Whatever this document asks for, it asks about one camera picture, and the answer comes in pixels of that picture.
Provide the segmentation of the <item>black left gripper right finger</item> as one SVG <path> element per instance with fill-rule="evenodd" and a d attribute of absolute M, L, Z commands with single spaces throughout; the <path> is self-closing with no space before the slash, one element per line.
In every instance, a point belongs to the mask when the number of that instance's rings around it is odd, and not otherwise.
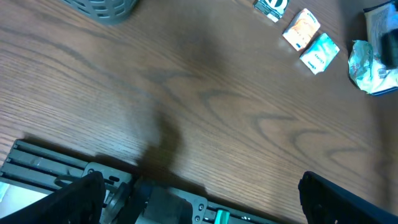
<path fill-rule="evenodd" d="M 308 223 L 397 223 L 397 216 L 312 171 L 303 174 L 298 189 Z"/>

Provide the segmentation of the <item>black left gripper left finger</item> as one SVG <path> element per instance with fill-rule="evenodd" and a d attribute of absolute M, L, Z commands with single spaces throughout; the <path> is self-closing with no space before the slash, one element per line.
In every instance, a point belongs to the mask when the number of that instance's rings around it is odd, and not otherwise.
<path fill-rule="evenodd" d="M 95 171 L 1 218 L 1 224 L 98 224 L 105 193 L 103 175 Z"/>

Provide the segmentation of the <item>teal wipes pack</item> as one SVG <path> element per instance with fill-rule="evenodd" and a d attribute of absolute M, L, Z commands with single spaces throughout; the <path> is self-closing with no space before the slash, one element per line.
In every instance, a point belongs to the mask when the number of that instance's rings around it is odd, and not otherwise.
<path fill-rule="evenodd" d="M 370 93 L 373 88 L 373 47 L 365 40 L 354 40 L 348 59 L 349 77 L 362 91 Z"/>

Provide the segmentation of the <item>green tissue pack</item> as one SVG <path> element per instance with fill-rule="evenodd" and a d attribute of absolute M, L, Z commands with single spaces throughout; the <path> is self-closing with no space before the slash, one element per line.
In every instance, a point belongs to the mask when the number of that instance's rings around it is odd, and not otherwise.
<path fill-rule="evenodd" d="M 317 75 L 324 72 L 340 49 L 328 34 L 321 34 L 312 45 L 300 56 L 300 60 Z"/>

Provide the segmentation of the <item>orange tissue pack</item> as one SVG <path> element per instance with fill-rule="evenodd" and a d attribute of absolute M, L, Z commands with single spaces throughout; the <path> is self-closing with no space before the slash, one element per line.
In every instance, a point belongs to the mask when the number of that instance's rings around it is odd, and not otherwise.
<path fill-rule="evenodd" d="M 317 18 L 307 9 L 302 9 L 282 34 L 296 50 L 304 49 L 320 28 Z"/>

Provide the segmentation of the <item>cream wet wipes pack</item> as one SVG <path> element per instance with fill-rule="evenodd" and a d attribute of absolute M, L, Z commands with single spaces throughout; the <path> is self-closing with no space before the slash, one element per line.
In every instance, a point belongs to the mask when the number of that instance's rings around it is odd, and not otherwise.
<path fill-rule="evenodd" d="M 390 31 L 397 29 L 397 11 L 395 1 L 388 1 L 378 6 L 364 9 L 368 42 L 373 48 L 371 66 L 371 95 L 381 95 L 397 89 L 397 69 L 385 65 L 386 57 L 382 55 Z"/>

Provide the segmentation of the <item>dark green round-logo box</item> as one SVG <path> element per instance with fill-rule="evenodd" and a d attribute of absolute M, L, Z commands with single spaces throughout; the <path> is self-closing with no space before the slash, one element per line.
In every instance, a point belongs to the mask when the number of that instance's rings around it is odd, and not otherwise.
<path fill-rule="evenodd" d="M 255 0 L 253 8 L 263 13 L 272 22 L 277 22 L 284 15 L 289 2 L 289 0 Z"/>

